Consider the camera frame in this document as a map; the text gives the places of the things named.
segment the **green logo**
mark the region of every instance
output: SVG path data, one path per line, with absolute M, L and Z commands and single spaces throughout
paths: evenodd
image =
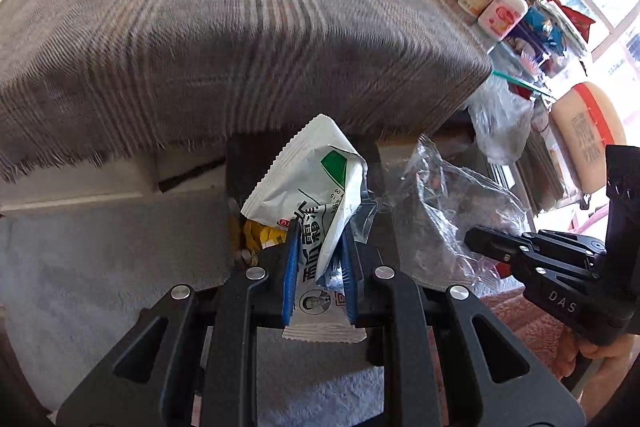
M 337 151 L 331 151 L 320 160 L 324 172 L 335 182 L 338 187 L 344 190 L 347 178 L 347 158 Z

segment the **white plastic wrapper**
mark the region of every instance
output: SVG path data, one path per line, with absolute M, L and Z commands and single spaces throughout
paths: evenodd
M 469 229 L 482 225 L 516 235 L 527 230 L 526 211 L 516 196 L 471 169 L 444 161 L 425 136 L 388 203 L 402 271 L 441 291 L 462 284 L 484 295 L 500 286 L 495 261 L 466 247 Z
M 330 204 L 306 210 L 302 219 L 298 278 L 293 314 L 283 337 L 291 340 L 347 342 L 364 340 L 367 333 L 349 323 L 344 295 L 316 284 L 319 253 L 335 215 Z
M 364 161 L 335 122 L 319 114 L 278 154 L 242 206 L 242 215 L 286 230 L 306 209 L 327 204 L 335 211 L 318 256 L 315 280 L 324 274 L 340 234 L 360 205 Z

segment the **plastic bag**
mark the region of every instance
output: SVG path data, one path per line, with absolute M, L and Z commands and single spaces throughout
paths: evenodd
M 476 295 L 497 291 L 495 261 L 471 252 L 465 233 L 476 225 L 515 234 L 527 230 L 526 211 L 516 196 L 477 172 L 444 161 L 425 136 L 387 200 L 402 271 L 436 290 L 463 284 Z
M 478 147 L 490 163 L 510 165 L 522 156 L 533 102 L 511 92 L 505 79 L 492 74 L 466 103 Z
M 324 273 L 345 225 L 366 191 L 367 163 L 335 122 L 319 114 L 278 154 L 242 206 L 242 215 L 286 229 L 313 206 L 330 205 L 334 215 L 318 258 L 316 282 Z

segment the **metal screw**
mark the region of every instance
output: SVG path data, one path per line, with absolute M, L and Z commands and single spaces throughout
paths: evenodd
M 177 301 L 181 299 L 186 299 L 190 293 L 191 293 L 191 290 L 187 285 L 184 285 L 184 284 L 178 284 L 177 286 L 174 286 L 173 288 L 171 288 L 171 296 Z
M 469 296 L 469 290 L 467 290 L 464 286 L 452 286 L 449 289 L 449 294 L 456 301 L 463 301 Z
M 378 266 L 375 274 L 378 279 L 392 279 L 396 272 L 390 266 Z
M 265 275 L 267 275 L 267 272 L 265 272 L 264 268 L 261 268 L 260 266 L 252 266 L 251 268 L 248 268 L 247 271 L 244 272 L 244 274 L 246 275 L 247 279 L 251 279 L 252 281 L 259 281 Z

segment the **green straw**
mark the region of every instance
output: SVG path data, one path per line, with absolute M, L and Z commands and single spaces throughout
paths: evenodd
M 511 76 L 510 74 L 502 73 L 501 71 L 493 70 L 491 72 L 491 74 L 494 74 L 495 76 L 499 76 L 500 78 L 504 78 L 510 84 L 515 84 L 516 86 L 525 87 L 526 89 L 538 92 L 540 94 L 544 94 L 545 96 L 548 96 L 549 98 L 552 98 L 553 100 L 556 99 L 556 97 L 553 96 L 551 91 L 549 91 L 548 89 L 545 89 L 544 87 L 534 86 L 530 82 L 526 82 L 526 81 L 521 80 L 519 78 L 515 78 L 514 76 Z

